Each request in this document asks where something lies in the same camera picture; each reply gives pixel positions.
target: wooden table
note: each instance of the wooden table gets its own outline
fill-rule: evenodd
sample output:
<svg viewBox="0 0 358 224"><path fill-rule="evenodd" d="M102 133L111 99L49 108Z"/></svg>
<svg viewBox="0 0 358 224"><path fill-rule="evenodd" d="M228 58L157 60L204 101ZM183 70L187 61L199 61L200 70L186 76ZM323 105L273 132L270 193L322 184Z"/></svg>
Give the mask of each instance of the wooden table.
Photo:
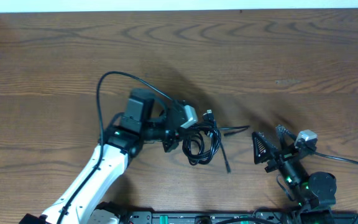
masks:
<svg viewBox="0 0 358 224"><path fill-rule="evenodd" d="M98 139L95 88L133 73L220 126L318 133L318 151L358 160L358 9L0 14L0 223L39 215L71 184ZM105 122L123 111L125 77L103 85ZM254 210L290 203L254 165L251 130L190 166L146 145L104 200L161 210ZM316 156L337 178L334 210L358 211L358 166Z"/></svg>

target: green tape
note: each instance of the green tape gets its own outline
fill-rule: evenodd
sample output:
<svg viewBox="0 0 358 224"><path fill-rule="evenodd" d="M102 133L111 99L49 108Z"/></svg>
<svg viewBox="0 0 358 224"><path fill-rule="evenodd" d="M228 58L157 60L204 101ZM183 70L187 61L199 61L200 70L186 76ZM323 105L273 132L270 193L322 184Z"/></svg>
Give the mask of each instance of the green tape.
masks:
<svg viewBox="0 0 358 224"><path fill-rule="evenodd" d="M160 224L169 224L168 215L160 215Z"/></svg>
<svg viewBox="0 0 358 224"><path fill-rule="evenodd" d="M243 215L243 216L241 216L240 218L248 218L248 216L247 216L247 215ZM249 224L249 222L248 222L248 221L241 221L240 224Z"/></svg>

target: white wall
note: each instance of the white wall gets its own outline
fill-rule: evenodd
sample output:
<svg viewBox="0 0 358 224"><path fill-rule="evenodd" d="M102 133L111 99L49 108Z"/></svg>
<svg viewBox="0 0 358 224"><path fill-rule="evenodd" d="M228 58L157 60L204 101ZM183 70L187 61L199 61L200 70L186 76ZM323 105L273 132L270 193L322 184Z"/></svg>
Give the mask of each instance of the white wall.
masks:
<svg viewBox="0 0 358 224"><path fill-rule="evenodd" d="M0 12L357 8L358 0L0 0Z"/></svg>

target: table surface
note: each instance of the table surface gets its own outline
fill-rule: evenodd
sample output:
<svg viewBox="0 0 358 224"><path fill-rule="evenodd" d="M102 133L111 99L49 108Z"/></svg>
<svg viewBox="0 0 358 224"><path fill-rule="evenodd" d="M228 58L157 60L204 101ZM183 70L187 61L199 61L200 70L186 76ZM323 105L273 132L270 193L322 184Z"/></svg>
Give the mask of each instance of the table surface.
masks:
<svg viewBox="0 0 358 224"><path fill-rule="evenodd" d="M39 215L71 184L98 140L95 89L109 70L133 73L219 126L252 129L223 139L207 166L180 148L145 145L103 200L156 211L241 211L291 203L252 130L284 124L319 135L318 151L358 161L358 9L0 14L0 223ZM123 111L126 77L103 84L105 123ZM358 211L358 166L310 156L311 174L337 178L334 210Z"/></svg>

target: wood grain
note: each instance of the wood grain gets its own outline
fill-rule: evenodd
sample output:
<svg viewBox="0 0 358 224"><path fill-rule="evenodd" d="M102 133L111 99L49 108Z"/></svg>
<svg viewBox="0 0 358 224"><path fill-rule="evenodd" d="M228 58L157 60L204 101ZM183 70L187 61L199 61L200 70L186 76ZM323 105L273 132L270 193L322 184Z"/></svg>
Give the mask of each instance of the wood grain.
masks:
<svg viewBox="0 0 358 224"><path fill-rule="evenodd" d="M71 184L98 137L95 87L109 70L146 79L219 125L284 124L319 134L318 151L358 160L358 9L0 14L0 223L40 214ZM133 80L103 85L105 122ZM154 210L294 206L253 164L252 130L190 166L146 145L104 200ZM317 157L337 178L335 210L358 211L358 167Z"/></svg>

